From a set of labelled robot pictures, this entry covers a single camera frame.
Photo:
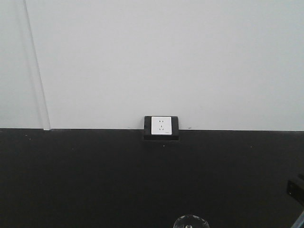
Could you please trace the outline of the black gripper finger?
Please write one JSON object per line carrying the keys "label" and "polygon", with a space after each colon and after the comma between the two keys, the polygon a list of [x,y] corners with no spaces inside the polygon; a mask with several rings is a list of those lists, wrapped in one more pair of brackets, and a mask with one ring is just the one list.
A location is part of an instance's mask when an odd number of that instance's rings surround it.
{"label": "black gripper finger", "polygon": [[289,179],[286,193],[297,202],[304,201],[304,175],[299,174],[296,179]]}

